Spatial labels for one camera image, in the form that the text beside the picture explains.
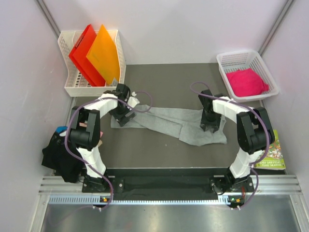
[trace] green book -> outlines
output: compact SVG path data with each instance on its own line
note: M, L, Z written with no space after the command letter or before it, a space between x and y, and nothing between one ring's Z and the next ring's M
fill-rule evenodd
M271 169L271 170L284 170L285 163L281 152L281 146L278 138L277 130L274 130L275 142L269 146L266 157L255 165L255 168Z

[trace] black bag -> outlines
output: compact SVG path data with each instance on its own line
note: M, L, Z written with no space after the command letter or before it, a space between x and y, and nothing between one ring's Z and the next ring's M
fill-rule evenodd
M64 147L64 137L60 136L62 132L63 130L59 132L57 129L48 146L42 150L44 155L42 165L56 170L56 173L61 175L65 182L76 183L84 163L74 158L66 151ZM81 157L71 143L68 145L70 151Z

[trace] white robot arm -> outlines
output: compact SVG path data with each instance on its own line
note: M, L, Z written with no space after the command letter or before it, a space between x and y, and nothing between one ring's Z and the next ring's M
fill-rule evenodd
M213 111L217 114L224 115L237 123L237 114L241 112L249 112L248 109L229 103L232 101L228 97L221 97L228 101L213 100ZM257 158L262 154L262 150L255 151L253 154L249 154L239 148L235 161L229 167L234 178L243 178L250 174L249 164L256 161Z
M106 166L102 162L98 149L100 118L109 112L121 126L126 124L135 116L131 108L134 108L140 103L133 95L135 96L134 93L131 95L130 89L127 86L118 84L116 90L103 93L102 96L98 98L99 101L85 106L83 110L79 112L79 116L76 117L70 129L70 141L75 144L77 151L81 154L82 158L87 161L88 164L86 164L86 168L89 177L101 178L89 165L101 174L105 174L106 171ZM131 108L115 99L121 99ZM81 127L79 125L81 122L85 122L87 127Z
M201 93L212 96L210 90L204 90ZM251 172L250 165L262 154L267 142L260 121L250 110L232 104L233 100L228 97L222 95L215 97L218 99L213 100L199 95L204 108L200 127L203 130L213 128L215 131L219 128L221 115L224 115L237 124L237 138L240 146L235 161L227 169L224 180L212 182L213 187L220 189L223 194L228 190L240 189L246 185ZM262 119L268 132L269 143L273 143L275 136L266 109L263 107L251 109Z

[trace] orange folder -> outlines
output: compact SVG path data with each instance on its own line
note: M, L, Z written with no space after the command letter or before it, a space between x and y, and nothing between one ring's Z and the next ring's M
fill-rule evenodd
M87 59L101 76L104 76L108 85L115 86L119 82L120 67L117 48L103 25L88 51Z
M69 58L91 86L105 86L104 78L86 58L96 36L97 34L92 25L89 24L74 45Z

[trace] black strip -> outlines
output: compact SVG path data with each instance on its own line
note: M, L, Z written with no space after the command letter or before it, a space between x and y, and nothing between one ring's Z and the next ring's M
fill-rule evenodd
M114 176L212 176L224 175L227 168L109 168ZM284 170L255 169L259 175L284 175Z
M284 174L284 171L261 170L263 174ZM108 169L114 186L115 200L188 201L216 200L210 178L224 175L226 168L153 168Z

